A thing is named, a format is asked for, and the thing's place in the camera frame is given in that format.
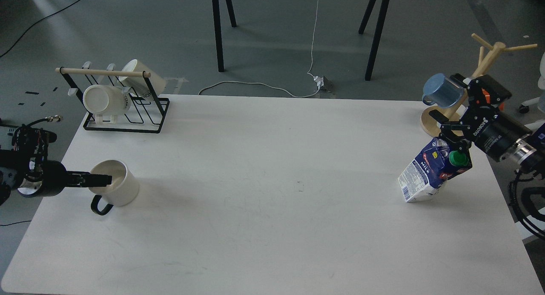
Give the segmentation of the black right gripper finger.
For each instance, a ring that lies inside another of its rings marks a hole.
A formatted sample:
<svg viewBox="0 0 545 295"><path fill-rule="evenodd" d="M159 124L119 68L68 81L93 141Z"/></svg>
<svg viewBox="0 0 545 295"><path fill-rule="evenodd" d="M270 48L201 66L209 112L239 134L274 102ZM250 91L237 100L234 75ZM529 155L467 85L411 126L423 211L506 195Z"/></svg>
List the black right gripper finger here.
<svg viewBox="0 0 545 295"><path fill-rule="evenodd" d="M461 131L465 126L460 121L450 121L448 117L443 115L437 109L428 113L436 122L440 124L440 134L438 138L447 142L447 144L455 151L469 153L471 142L463 137L458 136L454 131Z"/></svg>
<svg viewBox="0 0 545 295"><path fill-rule="evenodd" d="M452 74L451 79L456 85L467 90L470 107L491 106L499 113L503 113L504 101L512 97L510 91L488 74L477 78L466 78L461 74Z"/></svg>

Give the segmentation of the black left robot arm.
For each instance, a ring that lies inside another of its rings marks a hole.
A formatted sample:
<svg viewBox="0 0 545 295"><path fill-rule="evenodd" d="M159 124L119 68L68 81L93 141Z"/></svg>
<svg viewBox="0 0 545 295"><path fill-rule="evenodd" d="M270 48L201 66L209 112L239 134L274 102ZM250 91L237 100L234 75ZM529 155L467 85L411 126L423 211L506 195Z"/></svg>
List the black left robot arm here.
<svg viewBox="0 0 545 295"><path fill-rule="evenodd" d="M112 184L111 175L68 171L59 161L48 159L49 144L57 135L35 125L60 122L62 116L49 116L21 126L8 126L9 148L1 147L1 203L18 192L26 198L51 197L65 188L104 188Z"/></svg>

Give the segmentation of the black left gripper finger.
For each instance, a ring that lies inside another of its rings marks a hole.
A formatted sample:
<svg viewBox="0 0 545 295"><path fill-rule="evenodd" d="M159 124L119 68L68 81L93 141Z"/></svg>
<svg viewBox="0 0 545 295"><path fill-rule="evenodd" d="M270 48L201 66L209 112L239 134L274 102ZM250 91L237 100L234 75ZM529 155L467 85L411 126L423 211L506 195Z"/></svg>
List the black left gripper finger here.
<svg viewBox="0 0 545 295"><path fill-rule="evenodd" d="M67 173L67 188L105 188L112 184L111 175L91 174L90 172Z"/></svg>

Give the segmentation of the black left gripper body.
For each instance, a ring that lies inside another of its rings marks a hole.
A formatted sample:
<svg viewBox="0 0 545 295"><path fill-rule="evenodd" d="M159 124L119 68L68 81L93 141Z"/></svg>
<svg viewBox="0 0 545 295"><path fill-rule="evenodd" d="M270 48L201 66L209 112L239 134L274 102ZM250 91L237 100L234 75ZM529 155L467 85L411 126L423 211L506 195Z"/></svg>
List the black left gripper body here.
<svg viewBox="0 0 545 295"><path fill-rule="evenodd" d="M41 174L26 175L26 198L51 197L59 194L68 184L68 173L59 161L49 160L41 165Z"/></svg>

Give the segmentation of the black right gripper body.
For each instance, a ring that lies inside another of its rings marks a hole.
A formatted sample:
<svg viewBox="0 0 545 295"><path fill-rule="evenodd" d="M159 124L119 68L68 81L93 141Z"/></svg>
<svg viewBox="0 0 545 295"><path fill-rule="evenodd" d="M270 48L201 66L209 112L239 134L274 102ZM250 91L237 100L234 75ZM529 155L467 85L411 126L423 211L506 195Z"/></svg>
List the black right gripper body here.
<svg viewBox="0 0 545 295"><path fill-rule="evenodd" d="M492 106L468 107L462 116L463 138L499 162L537 163L538 149L528 142L532 131Z"/></svg>

